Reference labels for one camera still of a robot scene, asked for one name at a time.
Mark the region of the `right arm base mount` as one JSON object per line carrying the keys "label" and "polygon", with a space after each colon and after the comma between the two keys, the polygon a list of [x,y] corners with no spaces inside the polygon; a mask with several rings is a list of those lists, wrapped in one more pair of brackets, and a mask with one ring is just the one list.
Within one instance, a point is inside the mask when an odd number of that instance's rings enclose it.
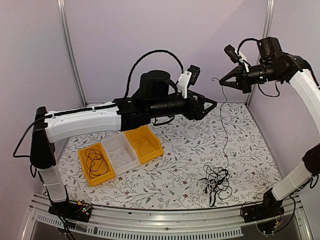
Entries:
{"label": "right arm base mount", "polygon": [[283,200],[276,200],[269,189],[263,195],[262,203],[241,206],[240,215],[245,223],[262,221],[272,218],[270,221],[264,221],[257,224],[257,229],[264,235],[274,234],[283,221],[285,210],[283,208]]}

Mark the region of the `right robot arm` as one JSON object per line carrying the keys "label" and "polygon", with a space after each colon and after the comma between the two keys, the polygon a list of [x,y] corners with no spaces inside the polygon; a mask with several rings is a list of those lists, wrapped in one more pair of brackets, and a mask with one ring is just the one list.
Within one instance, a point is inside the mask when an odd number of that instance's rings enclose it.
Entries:
{"label": "right robot arm", "polygon": [[[315,126],[320,126],[320,85],[315,78],[310,64],[298,55],[292,55],[282,50],[276,37],[254,39],[257,44],[260,59],[258,65],[250,65],[240,48],[227,45],[224,52],[238,66],[219,80],[219,84],[251,93],[253,85],[272,81],[288,83],[303,101]],[[290,194],[300,190],[310,182],[312,177],[320,173],[320,146],[308,150],[302,161],[284,179],[277,182],[263,195],[258,213],[262,218],[269,218],[278,210]]]}

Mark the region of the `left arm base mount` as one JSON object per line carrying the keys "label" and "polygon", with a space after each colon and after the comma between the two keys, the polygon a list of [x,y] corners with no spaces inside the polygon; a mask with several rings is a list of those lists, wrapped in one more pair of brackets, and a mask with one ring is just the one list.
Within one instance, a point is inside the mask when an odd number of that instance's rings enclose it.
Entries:
{"label": "left arm base mount", "polygon": [[58,199],[54,201],[51,192],[47,189],[47,195],[50,201],[48,212],[64,219],[88,223],[92,213],[92,204],[83,200],[80,201],[80,204],[70,201],[65,186],[63,193],[65,197],[62,200]]}

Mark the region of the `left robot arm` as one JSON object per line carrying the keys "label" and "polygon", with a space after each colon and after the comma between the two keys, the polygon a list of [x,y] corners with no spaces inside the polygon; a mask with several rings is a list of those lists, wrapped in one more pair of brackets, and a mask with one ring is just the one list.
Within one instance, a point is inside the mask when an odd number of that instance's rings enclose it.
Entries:
{"label": "left robot arm", "polygon": [[133,95],[126,93],[100,105],[65,111],[39,107],[27,128],[32,133],[27,157],[38,170],[55,209],[63,217],[70,217],[75,211],[56,167],[56,142],[94,132],[134,130],[160,117],[173,119],[182,115],[188,120],[202,120],[217,103],[189,90],[199,74],[199,67],[191,65],[181,70],[177,81],[172,81],[168,72],[151,70],[141,75]]}

